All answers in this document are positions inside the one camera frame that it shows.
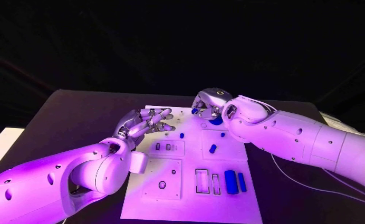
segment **white board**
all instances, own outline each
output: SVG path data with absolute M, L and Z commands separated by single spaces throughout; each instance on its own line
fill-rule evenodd
M 166 122 L 176 131 L 147 134 L 137 146 L 150 159 L 144 174 L 129 175 L 121 219 L 262 223 L 243 144 L 229 136 L 223 125 L 193 116 L 190 108 L 170 108 L 174 117 Z M 174 146 L 173 152 L 166 144 Z M 212 144 L 215 153 L 209 153 Z M 239 192 L 228 194 L 226 170 L 242 173 L 246 192 L 236 179 Z

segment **wire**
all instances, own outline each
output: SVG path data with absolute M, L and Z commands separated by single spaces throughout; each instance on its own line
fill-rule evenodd
M 304 187 L 307 187 L 307 188 L 310 188 L 310 189 L 313 189 L 313 190 L 316 190 L 316 191 L 323 191 L 323 192 L 329 192 L 329 193 L 339 194 L 339 195 L 342 195 L 342 196 L 344 196 L 344 197 L 349 197 L 349 198 L 352 198 L 352 199 L 355 199 L 355 200 L 357 200 L 357 201 L 360 201 L 360 202 L 365 203 L 365 200 L 357 199 L 357 198 L 352 197 L 350 195 L 346 195 L 346 194 L 343 194 L 343 193 L 340 193 L 340 192 L 336 192 L 336 191 L 329 191 L 329 190 L 317 189 L 317 188 L 314 188 L 314 187 L 310 187 L 310 186 L 304 185 L 304 184 L 300 183 L 297 180 L 294 180 L 290 176 L 287 176 L 287 174 L 284 173 L 284 171 L 282 171 L 281 168 L 278 167 L 277 163 L 275 163 L 275 166 L 277 166 L 278 170 L 281 171 L 281 173 L 285 175 L 285 177 L 287 177 L 290 180 L 293 180 L 295 183 L 298 183 L 301 186 L 304 186 Z
M 326 170 L 326 169 L 323 169 L 324 170 L 324 172 L 326 172 L 326 174 L 329 175 L 329 176 L 331 176 L 339 182 L 342 182 L 346 186 L 349 186 L 355 191 L 357 191 L 360 194 L 363 194 L 365 195 L 365 192 L 363 191 L 360 191 L 357 188 L 355 188 L 350 184 L 347 184 L 343 180 L 340 180 L 333 174 L 330 174 L 330 172 Z

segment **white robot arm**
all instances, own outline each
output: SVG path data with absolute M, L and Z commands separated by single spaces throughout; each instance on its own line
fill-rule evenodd
M 173 131 L 171 109 L 132 110 L 112 138 L 30 161 L 0 174 L 0 223 L 56 223 L 115 193 L 128 172 L 144 173 L 147 155 L 131 151 L 144 133 Z M 80 186 L 69 192 L 67 180 Z
M 245 96 L 232 98 L 217 88 L 199 92 L 192 113 L 219 119 L 232 137 L 251 142 L 275 156 L 324 168 L 365 186 L 365 137 L 343 132 L 313 119 L 277 111 Z

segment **dark gray table surface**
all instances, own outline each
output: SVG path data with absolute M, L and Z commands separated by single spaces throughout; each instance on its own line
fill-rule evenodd
M 30 160 L 98 143 L 111 136 L 119 118 L 131 109 L 144 108 L 145 105 L 189 107 L 192 100 L 190 96 L 56 91 L 0 161 L 0 172 Z M 267 102 L 278 110 L 324 122 L 310 103 Z M 269 154 L 251 143 L 245 147 L 264 223 L 365 223 L 362 202 L 294 183 L 278 171 Z M 342 185 L 320 168 L 280 158 L 277 163 L 285 173 L 305 185 L 365 200 L 365 196 Z M 119 219 L 127 181 L 115 194 L 67 218 L 66 224 L 183 223 Z

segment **robotic hand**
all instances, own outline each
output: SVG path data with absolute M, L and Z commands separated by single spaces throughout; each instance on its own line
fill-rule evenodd
M 0 223 L 56 223 L 115 193 L 128 171 L 144 173 L 147 155 L 131 151 L 144 133 L 173 131 L 160 120 L 171 109 L 132 110 L 114 136 L 99 143 L 30 161 L 0 174 Z M 69 192 L 67 180 L 80 186 Z
M 365 186 L 365 137 L 343 132 L 313 119 L 275 110 L 245 97 L 232 98 L 217 88 L 197 93 L 192 113 L 207 120 L 222 117 L 232 137 L 251 142 L 275 156 L 324 168 Z

